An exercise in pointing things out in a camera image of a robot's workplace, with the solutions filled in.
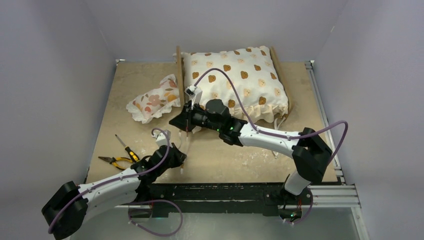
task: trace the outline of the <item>yellow and black screwdriver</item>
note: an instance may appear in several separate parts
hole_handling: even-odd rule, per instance
[[[115,134],[115,137],[119,140],[119,142],[123,145],[123,147],[125,148],[125,151],[129,154],[129,157],[131,158],[131,160],[135,163],[138,160],[140,160],[139,156],[137,156],[137,154],[135,152],[133,152],[133,150],[131,150],[131,148],[127,145],[125,145],[125,143],[122,141],[122,139]]]

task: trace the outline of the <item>yellow pliers handle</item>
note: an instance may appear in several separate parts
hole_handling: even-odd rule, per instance
[[[109,164],[112,164],[115,168],[119,169],[119,170],[125,170],[127,168],[121,166],[118,164],[119,161],[125,161],[128,162],[130,164],[133,164],[134,162],[127,158],[127,157],[108,157],[108,156],[99,156],[99,159],[108,162]]]

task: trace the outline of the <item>pillow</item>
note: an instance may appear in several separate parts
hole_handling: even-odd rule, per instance
[[[160,118],[162,114],[171,112],[172,106],[180,106],[180,93],[174,74],[166,76],[159,83],[158,88],[152,89],[137,96],[126,105],[132,119],[143,124],[149,123],[153,118]]]
[[[251,119],[271,123],[275,114],[288,112],[289,100],[277,77],[266,46],[248,47],[234,51],[182,53],[184,86],[193,85],[210,68],[219,68],[229,76]],[[211,99],[221,99],[231,115],[244,118],[227,78],[218,71],[209,72],[197,85],[202,89],[201,107]]]

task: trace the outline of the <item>gray wall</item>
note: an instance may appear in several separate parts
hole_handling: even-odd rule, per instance
[[[171,61],[186,52],[275,46],[312,60],[347,0],[86,0],[115,58]]]
[[[329,120],[350,123],[341,166],[375,240],[424,234],[423,11],[349,0],[314,65]]]
[[[53,239],[42,206],[88,168],[114,74],[83,0],[0,1],[0,232]]]

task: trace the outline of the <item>wooden table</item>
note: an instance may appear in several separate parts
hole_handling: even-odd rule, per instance
[[[304,127],[322,129],[324,125],[321,113],[304,63],[282,62],[281,67],[293,96],[294,108],[280,130],[302,131]],[[178,130],[169,125],[168,121],[181,112],[181,107],[175,107],[171,113],[155,118],[148,124],[134,121],[126,110],[126,105],[130,101],[158,87],[160,80],[169,74],[177,74],[175,63],[120,62],[118,64],[91,157],[87,183],[120,172],[112,165],[98,159],[98,156],[127,157],[115,134],[118,134],[140,158],[151,155],[158,149],[150,135],[154,127],[170,130],[171,141],[178,146],[180,142]],[[257,124],[267,128],[273,127],[272,123],[264,121],[259,121]],[[293,160],[287,156],[279,154],[277,158],[274,158],[270,150],[227,145],[218,138],[217,132],[207,129],[190,135],[187,156],[183,174],[180,174],[180,168],[168,169],[156,180],[156,183],[283,182],[287,175],[295,170]],[[323,182],[336,181],[335,170],[330,164]]]

